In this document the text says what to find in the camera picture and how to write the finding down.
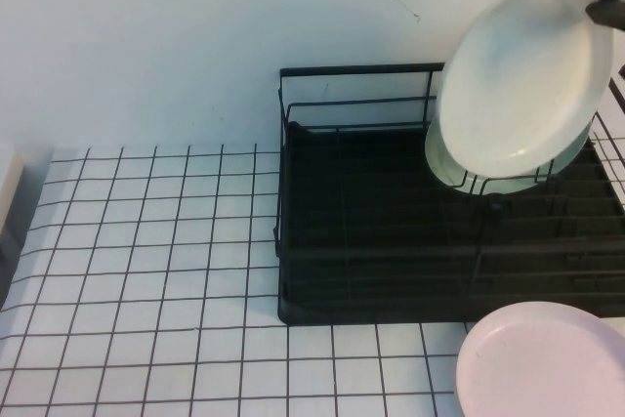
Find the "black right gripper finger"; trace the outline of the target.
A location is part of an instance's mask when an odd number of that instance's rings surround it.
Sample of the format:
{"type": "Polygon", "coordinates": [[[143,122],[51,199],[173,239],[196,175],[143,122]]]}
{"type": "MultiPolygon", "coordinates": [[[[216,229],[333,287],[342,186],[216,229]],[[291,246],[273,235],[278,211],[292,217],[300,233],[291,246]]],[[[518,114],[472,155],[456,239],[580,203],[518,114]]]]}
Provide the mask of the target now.
{"type": "Polygon", "coordinates": [[[625,29],[625,5],[623,0],[594,0],[585,12],[595,24],[612,29],[625,29]]]}

